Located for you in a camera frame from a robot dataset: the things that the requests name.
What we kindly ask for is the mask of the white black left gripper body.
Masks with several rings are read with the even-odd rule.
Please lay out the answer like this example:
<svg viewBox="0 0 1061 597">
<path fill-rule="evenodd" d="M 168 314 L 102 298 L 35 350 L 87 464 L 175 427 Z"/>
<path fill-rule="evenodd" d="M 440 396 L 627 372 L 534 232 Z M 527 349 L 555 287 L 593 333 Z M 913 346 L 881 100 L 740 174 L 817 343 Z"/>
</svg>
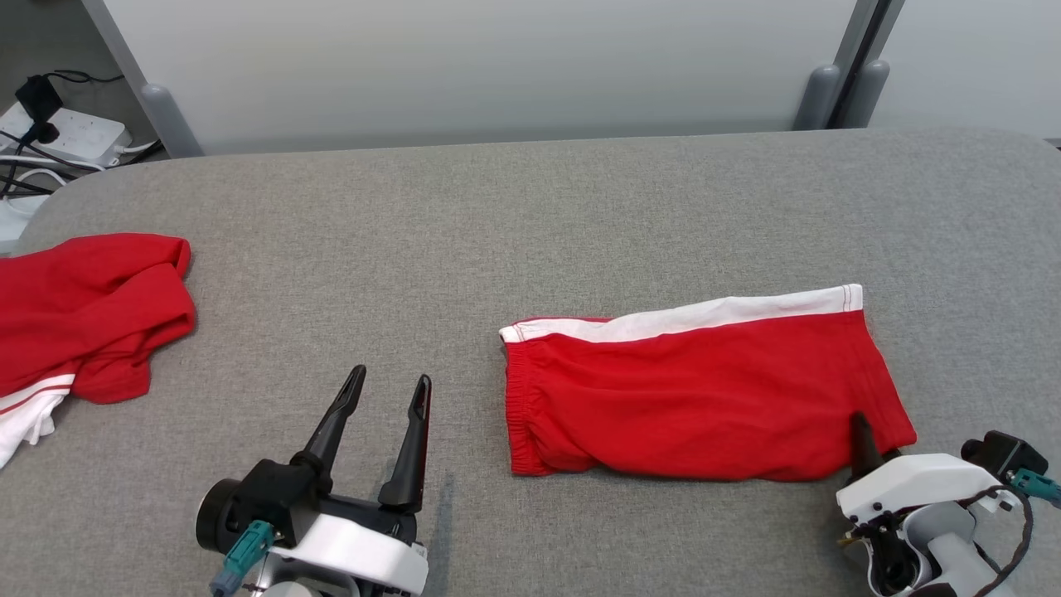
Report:
<svg viewBox="0 0 1061 597">
<path fill-rule="evenodd" d="M 234 479 L 220 480 L 201 501 L 196 539 L 225 558 L 247 529 L 234 520 Z M 331 497 L 303 540 L 288 549 L 274 541 L 234 595 L 420 595 L 428 552 L 416 519 L 370 502 Z"/>
</svg>

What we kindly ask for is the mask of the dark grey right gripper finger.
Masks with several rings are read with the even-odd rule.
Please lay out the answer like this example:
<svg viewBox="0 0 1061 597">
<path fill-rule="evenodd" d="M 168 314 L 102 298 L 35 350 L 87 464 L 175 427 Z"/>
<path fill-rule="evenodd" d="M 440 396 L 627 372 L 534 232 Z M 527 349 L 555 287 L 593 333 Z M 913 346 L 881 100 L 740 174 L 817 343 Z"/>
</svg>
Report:
<svg viewBox="0 0 1061 597">
<path fill-rule="evenodd" d="M 885 459 L 876 446 L 871 423 L 864 412 L 853 412 L 850 416 L 851 478 L 864 478 L 883 464 Z"/>
</svg>

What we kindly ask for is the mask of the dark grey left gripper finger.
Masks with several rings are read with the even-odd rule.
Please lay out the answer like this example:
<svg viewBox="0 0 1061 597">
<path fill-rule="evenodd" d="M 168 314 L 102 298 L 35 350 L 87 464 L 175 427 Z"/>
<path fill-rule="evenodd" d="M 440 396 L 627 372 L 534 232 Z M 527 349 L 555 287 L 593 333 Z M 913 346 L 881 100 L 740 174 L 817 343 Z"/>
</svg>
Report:
<svg viewBox="0 0 1061 597">
<path fill-rule="evenodd" d="M 429 408 L 432 379 L 418 379 L 408 404 L 408 428 L 395 461 L 390 480 L 384 482 L 378 502 L 384 510 L 416 514 L 422 509 L 429 442 Z"/>
<path fill-rule="evenodd" d="M 363 389 L 367 367 L 356 364 L 329 405 L 325 415 L 306 446 L 298 451 L 289 464 L 310 468 L 315 478 L 316 491 L 331 492 L 333 487 L 332 468 L 340 447 L 347 420 L 356 411 Z"/>
</svg>

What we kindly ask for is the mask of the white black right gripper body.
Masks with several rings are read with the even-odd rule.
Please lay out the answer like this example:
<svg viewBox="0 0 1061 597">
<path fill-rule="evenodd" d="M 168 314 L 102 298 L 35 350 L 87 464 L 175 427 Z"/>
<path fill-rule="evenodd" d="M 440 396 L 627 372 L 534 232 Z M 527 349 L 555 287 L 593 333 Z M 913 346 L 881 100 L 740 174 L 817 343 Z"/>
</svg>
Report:
<svg viewBox="0 0 1061 597">
<path fill-rule="evenodd" d="M 841 513 L 856 524 L 910 507 L 969 499 L 989 512 L 996 512 L 1002 503 L 1020 505 L 1015 492 L 999 489 L 998 479 L 981 466 L 950 454 L 899 456 L 836 493 Z"/>
</svg>

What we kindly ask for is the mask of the red shorts white trim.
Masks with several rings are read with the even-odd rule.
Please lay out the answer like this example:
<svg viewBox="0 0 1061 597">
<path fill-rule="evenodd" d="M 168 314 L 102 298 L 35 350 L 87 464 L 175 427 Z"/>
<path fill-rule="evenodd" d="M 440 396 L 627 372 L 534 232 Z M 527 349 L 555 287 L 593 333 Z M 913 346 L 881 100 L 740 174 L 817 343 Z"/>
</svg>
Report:
<svg viewBox="0 0 1061 597">
<path fill-rule="evenodd" d="M 917 441 L 859 284 L 499 333 L 516 475 L 806 482 L 849 464 L 854 412 L 880 449 Z"/>
</svg>

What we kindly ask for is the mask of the red jersey white sleeves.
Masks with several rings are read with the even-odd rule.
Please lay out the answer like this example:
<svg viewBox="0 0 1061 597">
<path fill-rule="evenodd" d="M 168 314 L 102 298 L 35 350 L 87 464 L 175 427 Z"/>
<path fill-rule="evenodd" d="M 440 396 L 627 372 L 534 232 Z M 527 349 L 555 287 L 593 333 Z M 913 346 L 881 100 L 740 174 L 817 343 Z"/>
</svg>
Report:
<svg viewBox="0 0 1061 597">
<path fill-rule="evenodd" d="M 68 398 L 147 394 L 155 351 L 196 327 L 191 258 L 182 238 L 117 233 L 0 260 L 0 469 Z"/>
</svg>

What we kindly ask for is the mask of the grey partition foot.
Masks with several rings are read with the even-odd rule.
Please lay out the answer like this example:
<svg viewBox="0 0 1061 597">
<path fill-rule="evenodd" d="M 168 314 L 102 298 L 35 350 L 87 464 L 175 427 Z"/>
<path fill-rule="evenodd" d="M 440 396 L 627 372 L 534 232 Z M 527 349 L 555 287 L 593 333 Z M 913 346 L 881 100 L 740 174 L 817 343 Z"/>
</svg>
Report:
<svg viewBox="0 0 1061 597">
<path fill-rule="evenodd" d="M 792 131 L 820 131 L 827 128 L 841 75 L 841 68 L 835 64 L 817 67 L 811 72 L 806 91 L 793 119 Z"/>
<path fill-rule="evenodd" d="M 149 121 L 170 158 L 203 158 L 196 136 L 182 117 L 174 95 L 162 85 L 144 84 L 139 96 Z"/>
<path fill-rule="evenodd" d="M 867 128 L 889 75 L 890 64 L 884 60 L 870 62 L 860 67 L 845 99 L 839 128 Z"/>
</svg>

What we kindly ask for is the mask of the white flat floor box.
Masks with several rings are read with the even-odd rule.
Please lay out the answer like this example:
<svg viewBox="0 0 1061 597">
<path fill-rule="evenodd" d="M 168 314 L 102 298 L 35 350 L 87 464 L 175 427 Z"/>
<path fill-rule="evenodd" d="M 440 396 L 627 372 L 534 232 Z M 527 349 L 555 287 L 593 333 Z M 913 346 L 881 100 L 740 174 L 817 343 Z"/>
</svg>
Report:
<svg viewBox="0 0 1061 597">
<path fill-rule="evenodd" d="M 12 253 L 27 224 L 48 199 L 48 194 L 0 199 L 0 256 Z"/>
</svg>

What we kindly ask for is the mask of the white power strip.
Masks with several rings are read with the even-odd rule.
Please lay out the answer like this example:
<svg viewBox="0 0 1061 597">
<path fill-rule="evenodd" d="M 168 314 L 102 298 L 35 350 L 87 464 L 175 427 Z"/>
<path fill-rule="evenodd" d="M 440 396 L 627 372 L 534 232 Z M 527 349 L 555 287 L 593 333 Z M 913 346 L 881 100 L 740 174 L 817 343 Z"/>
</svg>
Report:
<svg viewBox="0 0 1061 597">
<path fill-rule="evenodd" d="M 50 124 L 56 126 L 58 137 L 52 143 L 31 144 L 67 162 L 94 163 L 99 166 L 117 165 L 120 158 L 133 147 L 131 131 L 124 124 L 94 115 L 75 112 L 60 107 L 50 117 Z M 18 103 L 12 103 L 0 115 L 0 154 L 11 154 L 17 146 L 17 138 L 29 131 L 31 118 Z"/>
</svg>

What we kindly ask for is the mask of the wide white partition panel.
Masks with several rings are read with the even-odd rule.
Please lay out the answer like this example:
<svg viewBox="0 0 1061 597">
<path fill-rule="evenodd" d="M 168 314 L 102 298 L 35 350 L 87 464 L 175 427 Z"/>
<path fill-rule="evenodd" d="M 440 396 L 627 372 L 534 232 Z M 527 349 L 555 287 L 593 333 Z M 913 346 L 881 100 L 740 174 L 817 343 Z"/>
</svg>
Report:
<svg viewBox="0 0 1061 597">
<path fill-rule="evenodd" d="M 208 154 L 790 129 L 859 0 L 102 0 Z"/>
</svg>

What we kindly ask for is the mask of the narrow white partition panel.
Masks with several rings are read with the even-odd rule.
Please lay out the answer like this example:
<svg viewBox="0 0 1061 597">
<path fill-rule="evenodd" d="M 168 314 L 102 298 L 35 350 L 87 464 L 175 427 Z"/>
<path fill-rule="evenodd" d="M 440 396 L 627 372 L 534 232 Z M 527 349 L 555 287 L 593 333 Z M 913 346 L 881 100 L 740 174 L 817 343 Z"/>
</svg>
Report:
<svg viewBox="0 0 1061 597">
<path fill-rule="evenodd" d="M 1061 141 L 1061 0 L 904 0 L 871 126 L 986 126 Z"/>
</svg>

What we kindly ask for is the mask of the black plug adapter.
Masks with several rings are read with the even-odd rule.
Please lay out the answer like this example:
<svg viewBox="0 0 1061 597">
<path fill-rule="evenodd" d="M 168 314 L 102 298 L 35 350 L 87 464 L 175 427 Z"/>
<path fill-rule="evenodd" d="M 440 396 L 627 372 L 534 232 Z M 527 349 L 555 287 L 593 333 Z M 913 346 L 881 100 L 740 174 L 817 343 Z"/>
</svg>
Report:
<svg viewBox="0 0 1061 597">
<path fill-rule="evenodd" d="M 51 119 L 63 109 L 64 102 L 48 75 L 30 76 L 15 96 L 31 119 L 30 128 L 20 137 L 22 146 L 29 146 L 30 143 L 53 143 L 57 140 L 60 131 Z"/>
</svg>

